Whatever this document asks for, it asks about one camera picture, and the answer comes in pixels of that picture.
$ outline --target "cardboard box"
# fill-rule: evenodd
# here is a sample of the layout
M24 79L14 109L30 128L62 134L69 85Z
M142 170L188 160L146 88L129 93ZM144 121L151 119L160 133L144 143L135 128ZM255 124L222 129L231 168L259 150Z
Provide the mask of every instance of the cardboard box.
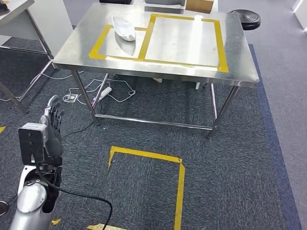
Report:
M187 0L185 9L201 13L210 13L214 0Z

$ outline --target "stool seat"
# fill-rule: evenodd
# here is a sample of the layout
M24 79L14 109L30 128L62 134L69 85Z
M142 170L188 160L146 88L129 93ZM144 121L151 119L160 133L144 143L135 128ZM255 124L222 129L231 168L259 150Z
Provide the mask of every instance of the stool seat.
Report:
M229 13L237 14L243 30L255 30L260 26L261 17L258 13L249 10L233 10Z

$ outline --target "carpet floor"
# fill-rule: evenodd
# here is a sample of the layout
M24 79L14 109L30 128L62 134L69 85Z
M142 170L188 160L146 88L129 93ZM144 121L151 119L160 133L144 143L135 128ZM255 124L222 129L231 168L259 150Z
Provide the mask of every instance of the carpet floor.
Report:
M21 39L11 39L8 44L37 48L37 44ZM253 46L250 48L256 61ZM35 54L8 51L1 51L0 59L4 60L0 63L2 82L14 89L16 95L22 93L25 85L48 61ZM46 74L61 78L70 72L50 68ZM102 77L88 72L81 75L84 84ZM212 122L209 88L196 91L192 82L164 80L158 84L150 78L120 79L129 82L136 94L123 103L106 97L96 109L110 115L160 121L200 125ZM129 91L124 83L111 85L113 95L119 99L126 97ZM23 168L17 129L26 122L39 121L49 98L54 94L63 97L68 88L73 87L76 84L72 78L42 77L25 99L29 110L28 115L12 102L0 102L0 126L6 127L0 134L1 199L10 200L17 192ZM228 86L216 87L218 108L221 108L229 90ZM274 139L270 139L271 135L268 132L274 130L273 126L268 128L263 107L266 97L263 93L259 88L239 91L212 140L205 139L206 133L200 130L101 119L100 126L92 125L63 141L61 186L111 201L113 214L110 225L172 229L175 215L178 164L117 153L107 170L111 146L157 152L180 157L185 167L182 229L286 229L290 218L287 207L293 208L291 220L299 228L282 156L277 165L276 157L281 154L274 155L271 148ZM91 122L85 105L61 106L66 111L62 135L81 130ZM16 201L11 202L8 214L0 217L2 229L9 228ZM64 194L54 217L61 221L52 229L85 229L104 223L108 211L101 202Z

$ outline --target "silver robotic arm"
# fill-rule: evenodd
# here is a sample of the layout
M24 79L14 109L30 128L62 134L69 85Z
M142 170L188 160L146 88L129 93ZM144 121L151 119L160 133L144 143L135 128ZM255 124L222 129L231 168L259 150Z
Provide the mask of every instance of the silver robotic arm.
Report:
M18 131L25 166L11 230L48 230L54 215L61 192L42 181L40 173L48 182L60 185L63 146L60 126L64 112L58 110L58 100L56 95L51 98L40 123L27 123Z

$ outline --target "white plastic bag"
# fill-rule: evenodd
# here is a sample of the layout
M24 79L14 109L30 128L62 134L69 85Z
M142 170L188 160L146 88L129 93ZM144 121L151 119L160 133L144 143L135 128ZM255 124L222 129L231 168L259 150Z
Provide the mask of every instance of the white plastic bag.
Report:
M112 16L112 22L115 32L121 38L129 42L135 41L135 29L132 23L114 16Z

